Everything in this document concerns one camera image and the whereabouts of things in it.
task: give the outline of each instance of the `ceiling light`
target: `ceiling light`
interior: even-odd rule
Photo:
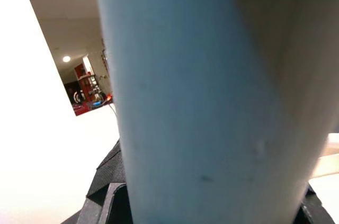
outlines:
[[[63,57],[63,61],[64,62],[69,62],[70,61],[70,57],[69,56],[64,56]]]

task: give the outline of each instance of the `light blue pipe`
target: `light blue pipe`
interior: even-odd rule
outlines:
[[[292,223],[315,157],[233,0],[99,4],[135,224]]]

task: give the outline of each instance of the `pvc pipe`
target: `pvc pipe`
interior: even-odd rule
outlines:
[[[134,222],[292,223],[333,116],[308,130],[234,0],[99,5]]]

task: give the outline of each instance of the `wall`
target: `wall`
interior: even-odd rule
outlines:
[[[108,94],[112,90],[111,90],[111,85],[109,81],[109,74],[106,71],[104,67],[104,63],[101,58],[102,50],[103,50],[103,46],[102,46],[101,39],[96,39],[95,41],[93,41],[86,47],[88,58],[90,60],[94,73],[97,75],[98,80],[100,76],[107,77],[107,78],[102,78],[101,80],[99,80],[99,84],[102,88],[102,91],[105,94]]]
[[[117,123],[109,107],[75,117],[29,0],[1,1],[0,223],[61,223]]]

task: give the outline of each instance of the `ceiling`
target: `ceiling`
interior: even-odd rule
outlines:
[[[86,47],[101,39],[96,0],[30,0],[61,78],[85,56]],[[70,56],[71,61],[62,61]]]

